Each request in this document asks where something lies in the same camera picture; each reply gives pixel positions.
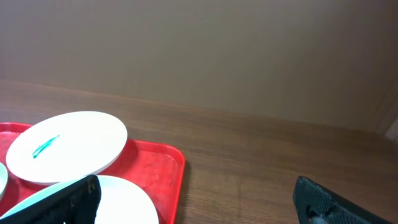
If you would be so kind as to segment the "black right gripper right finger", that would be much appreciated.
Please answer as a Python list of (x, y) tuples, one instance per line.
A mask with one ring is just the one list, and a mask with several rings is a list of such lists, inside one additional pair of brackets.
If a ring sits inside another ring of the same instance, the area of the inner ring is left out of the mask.
[(293, 202), (300, 224), (392, 224), (304, 176), (296, 180)]

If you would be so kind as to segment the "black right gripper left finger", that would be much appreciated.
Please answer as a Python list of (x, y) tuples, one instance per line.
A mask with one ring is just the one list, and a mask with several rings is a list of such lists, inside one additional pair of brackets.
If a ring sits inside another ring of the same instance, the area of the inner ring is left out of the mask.
[(101, 201), (96, 175), (59, 182), (46, 187), (1, 217), (1, 224), (94, 224)]

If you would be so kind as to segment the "white plate top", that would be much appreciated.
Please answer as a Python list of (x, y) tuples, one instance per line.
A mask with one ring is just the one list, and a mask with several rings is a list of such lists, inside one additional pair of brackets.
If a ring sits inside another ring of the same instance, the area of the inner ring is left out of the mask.
[(76, 111), (43, 120), (21, 133), (6, 154), (16, 177), (39, 185), (98, 174), (122, 153), (127, 128), (99, 111)]

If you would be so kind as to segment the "light blue plate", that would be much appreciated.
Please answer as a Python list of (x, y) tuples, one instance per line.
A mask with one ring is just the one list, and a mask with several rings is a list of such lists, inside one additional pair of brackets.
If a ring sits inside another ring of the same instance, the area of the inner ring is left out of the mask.
[(0, 200), (3, 198), (3, 195), (6, 190), (8, 182), (8, 171), (6, 166), (1, 162), (0, 163)]
[(159, 222), (152, 200), (140, 187), (119, 177), (97, 177), (101, 186), (101, 201), (94, 224)]

